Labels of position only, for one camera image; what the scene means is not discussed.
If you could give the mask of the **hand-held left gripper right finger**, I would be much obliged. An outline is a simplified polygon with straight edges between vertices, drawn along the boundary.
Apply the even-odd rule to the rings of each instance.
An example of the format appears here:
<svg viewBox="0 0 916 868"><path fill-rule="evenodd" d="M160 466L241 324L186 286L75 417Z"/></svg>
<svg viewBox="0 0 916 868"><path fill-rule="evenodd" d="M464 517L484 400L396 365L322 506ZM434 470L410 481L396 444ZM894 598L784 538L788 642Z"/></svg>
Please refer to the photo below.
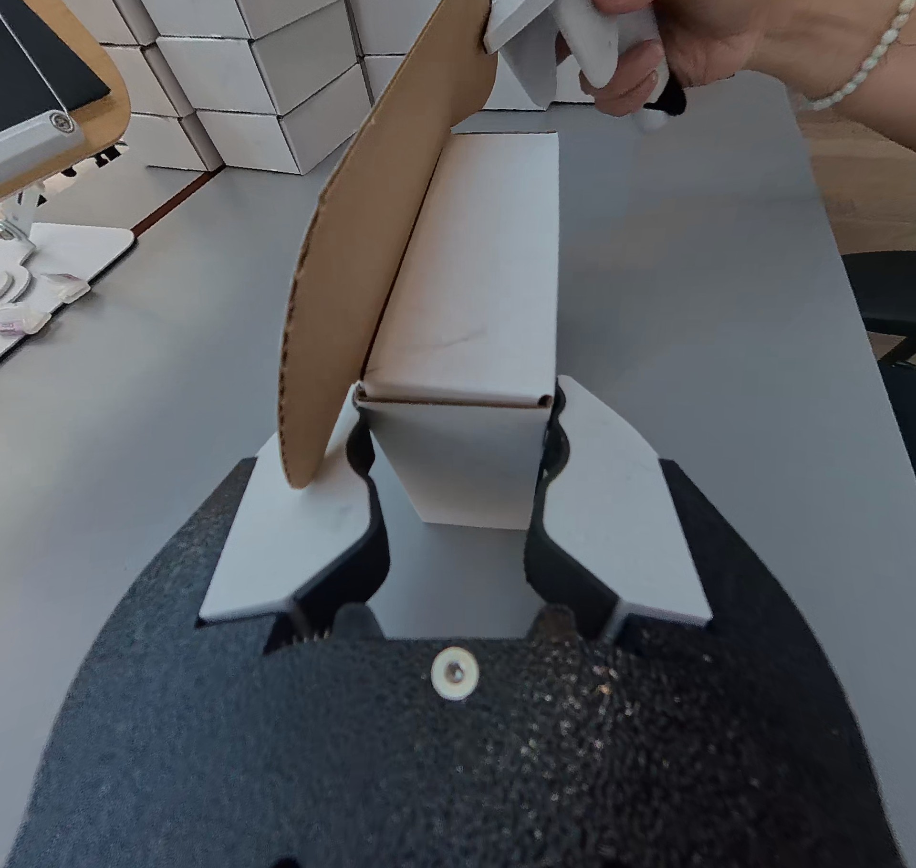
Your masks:
<svg viewBox="0 0 916 868"><path fill-rule="evenodd" d="M557 378L524 546L526 579L585 640L631 616L705 627L713 612L658 453L574 378Z"/></svg>

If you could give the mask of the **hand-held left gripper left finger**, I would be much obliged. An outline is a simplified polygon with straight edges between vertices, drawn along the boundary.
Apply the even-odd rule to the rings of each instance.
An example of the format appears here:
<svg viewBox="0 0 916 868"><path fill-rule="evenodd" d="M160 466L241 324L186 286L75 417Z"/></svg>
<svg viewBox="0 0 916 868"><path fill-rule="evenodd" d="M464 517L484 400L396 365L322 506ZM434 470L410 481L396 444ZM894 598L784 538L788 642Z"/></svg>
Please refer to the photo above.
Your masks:
<svg viewBox="0 0 916 868"><path fill-rule="evenodd" d="M216 623L281 614L332 625L348 603L369 601L390 571L369 425L350 389L323 461L293 489L279 435L258 451L199 618Z"/></svg>

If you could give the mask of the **white cardboard box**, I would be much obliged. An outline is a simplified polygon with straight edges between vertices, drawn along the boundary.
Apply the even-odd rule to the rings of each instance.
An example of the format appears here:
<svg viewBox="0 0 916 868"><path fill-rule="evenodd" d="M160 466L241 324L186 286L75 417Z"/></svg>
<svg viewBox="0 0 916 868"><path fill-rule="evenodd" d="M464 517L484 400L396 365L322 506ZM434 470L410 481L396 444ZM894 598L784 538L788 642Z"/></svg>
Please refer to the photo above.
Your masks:
<svg viewBox="0 0 916 868"><path fill-rule="evenodd" d="M490 0L441 0L323 191L292 278L278 440L319 479L345 402L426 523L529 527L554 405L559 138L455 133Z"/></svg>

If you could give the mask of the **person's right forearm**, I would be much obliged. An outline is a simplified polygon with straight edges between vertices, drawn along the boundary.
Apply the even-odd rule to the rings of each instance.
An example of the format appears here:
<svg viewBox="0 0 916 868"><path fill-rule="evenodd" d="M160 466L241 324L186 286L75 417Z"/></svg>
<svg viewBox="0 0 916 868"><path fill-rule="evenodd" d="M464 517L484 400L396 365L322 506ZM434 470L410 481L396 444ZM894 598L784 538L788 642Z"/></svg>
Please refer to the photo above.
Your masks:
<svg viewBox="0 0 916 868"><path fill-rule="evenodd" d="M832 92L817 98L807 99L803 108L809 111L823 111L840 106L855 97L869 95L872 88L890 88L891 80L898 73L907 73L913 67L909 60L914 56L915 0L899 0L892 15L882 23L882 32L855 65L854 71Z"/></svg>

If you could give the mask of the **person's right hand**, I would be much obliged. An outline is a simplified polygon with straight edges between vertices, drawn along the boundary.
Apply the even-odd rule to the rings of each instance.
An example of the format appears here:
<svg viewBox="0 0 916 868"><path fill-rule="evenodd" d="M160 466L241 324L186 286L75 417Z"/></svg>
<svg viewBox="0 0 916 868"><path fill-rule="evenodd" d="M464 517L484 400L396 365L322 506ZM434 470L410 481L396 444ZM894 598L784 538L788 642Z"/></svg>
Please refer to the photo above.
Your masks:
<svg viewBox="0 0 916 868"><path fill-rule="evenodd" d="M882 32L899 0L593 0L605 14L653 8L659 42L626 59L640 75L664 52L683 87L751 71L777 79L806 99L836 89ZM874 129L904 127L914 106L912 69L890 88L872 88L841 110Z"/></svg>

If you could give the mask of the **stack of white boxes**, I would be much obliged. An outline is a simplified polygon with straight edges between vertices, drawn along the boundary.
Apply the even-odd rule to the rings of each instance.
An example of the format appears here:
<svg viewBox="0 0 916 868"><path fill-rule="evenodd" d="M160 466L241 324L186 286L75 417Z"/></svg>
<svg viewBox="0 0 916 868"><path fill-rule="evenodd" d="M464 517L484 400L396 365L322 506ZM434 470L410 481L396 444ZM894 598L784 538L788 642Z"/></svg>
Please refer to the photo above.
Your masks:
<svg viewBox="0 0 916 868"><path fill-rule="evenodd" d="M440 0L62 0L128 91L141 164L306 175L355 133Z"/></svg>

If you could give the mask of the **clear plastic piece purple tint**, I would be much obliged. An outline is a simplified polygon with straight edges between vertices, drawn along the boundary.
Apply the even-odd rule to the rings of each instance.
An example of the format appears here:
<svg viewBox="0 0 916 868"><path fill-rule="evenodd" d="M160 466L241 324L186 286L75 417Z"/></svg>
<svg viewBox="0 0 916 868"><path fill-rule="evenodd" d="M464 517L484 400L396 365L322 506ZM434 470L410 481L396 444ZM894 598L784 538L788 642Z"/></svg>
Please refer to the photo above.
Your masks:
<svg viewBox="0 0 916 868"><path fill-rule="evenodd" d="M1 306L1 336L19 338L35 335L52 319L50 312L33 308L25 303Z"/></svg>

